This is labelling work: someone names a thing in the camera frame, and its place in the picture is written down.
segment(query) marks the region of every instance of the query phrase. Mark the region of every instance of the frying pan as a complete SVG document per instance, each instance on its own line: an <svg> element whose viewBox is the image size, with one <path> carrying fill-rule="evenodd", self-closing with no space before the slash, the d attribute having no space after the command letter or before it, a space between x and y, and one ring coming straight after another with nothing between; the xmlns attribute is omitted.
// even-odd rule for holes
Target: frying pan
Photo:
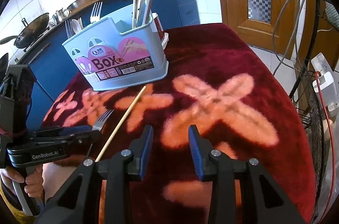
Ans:
<svg viewBox="0 0 339 224"><path fill-rule="evenodd" d="M17 36L9 36L0 40L0 44L4 44L12 39L16 39L14 42L14 45L16 47L20 49L28 47L36 37L41 35L46 30L49 18L50 18L49 14L45 13L37 17L30 24L28 24L26 19L23 18L22 23L26 27L21 31L21 33Z"/></svg>

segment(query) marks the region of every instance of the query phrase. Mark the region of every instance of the countertop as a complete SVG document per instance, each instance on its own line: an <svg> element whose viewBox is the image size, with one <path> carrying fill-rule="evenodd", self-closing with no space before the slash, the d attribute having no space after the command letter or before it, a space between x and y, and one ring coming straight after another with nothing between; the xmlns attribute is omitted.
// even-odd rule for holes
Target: countertop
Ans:
<svg viewBox="0 0 339 224"><path fill-rule="evenodd" d="M70 13L70 15L67 17L67 19L71 19L73 16L78 16L79 12L91 7L94 3L99 2L99 1L104 1L104 0L92 0L88 3L86 3L85 5L83 5L82 7L79 7L78 9L72 11ZM56 26L54 26L53 28L51 28L49 31L47 31L41 38L39 38L33 45L32 47L30 47L27 52L19 59L17 64L28 64L28 62L26 62L26 60L28 58L32 58L32 54L34 53L38 53L38 49L37 46L39 44L41 44L50 34L52 34L53 32L55 32L58 28L60 28L61 26L64 26L65 24L65 20L63 22L60 22L59 24L57 24Z"/></svg>

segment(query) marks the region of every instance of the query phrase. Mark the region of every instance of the metal screw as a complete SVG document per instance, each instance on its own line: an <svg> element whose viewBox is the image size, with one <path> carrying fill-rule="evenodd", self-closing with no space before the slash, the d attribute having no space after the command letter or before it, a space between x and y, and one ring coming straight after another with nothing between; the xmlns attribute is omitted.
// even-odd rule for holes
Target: metal screw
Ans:
<svg viewBox="0 0 339 224"><path fill-rule="evenodd" d="M129 149L125 149L125 150L123 150L122 152L121 152L121 155L122 156L128 156L128 155L130 155L132 152L129 150Z"/></svg>
<svg viewBox="0 0 339 224"><path fill-rule="evenodd" d="M218 150L218 149L214 149L213 151L211 151L211 154L212 154L213 156L220 156L220 155L221 155L221 151Z"/></svg>
<svg viewBox="0 0 339 224"><path fill-rule="evenodd" d="M88 166L90 166L90 165L92 165L93 164L93 160L92 159L86 159L85 161L84 161L84 165L86 166L86 167L88 167Z"/></svg>
<svg viewBox="0 0 339 224"><path fill-rule="evenodd" d="M250 164L253 165L253 166L256 166L259 164L259 160L256 159L256 158L251 158L250 159Z"/></svg>

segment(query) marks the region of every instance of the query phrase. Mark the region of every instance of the pink label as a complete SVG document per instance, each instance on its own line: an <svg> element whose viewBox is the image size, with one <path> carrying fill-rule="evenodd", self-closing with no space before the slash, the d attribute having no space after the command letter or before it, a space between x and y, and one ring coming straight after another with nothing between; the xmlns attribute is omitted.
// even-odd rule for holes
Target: pink label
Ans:
<svg viewBox="0 0 339 224"><path fill-rule="evenodd" d="M95 72L99 80L154 68L145 42L138 37L124 38L117 50L95 45L89 49L88 58L78 57L76 64L82 74Z"/></svg>

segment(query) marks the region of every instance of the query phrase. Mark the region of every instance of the utensil holder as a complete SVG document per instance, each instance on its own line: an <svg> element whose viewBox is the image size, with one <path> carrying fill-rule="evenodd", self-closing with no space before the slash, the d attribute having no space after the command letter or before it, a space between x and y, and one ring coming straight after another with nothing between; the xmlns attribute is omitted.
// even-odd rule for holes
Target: utensil holder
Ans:
<svg viewBox="0 0 339 224"><path fill-rule="evenodd" d="M132 29L133 5L116 10L75 34L62 45L96 91L160 80L168 61L152 15Z"/></svg>

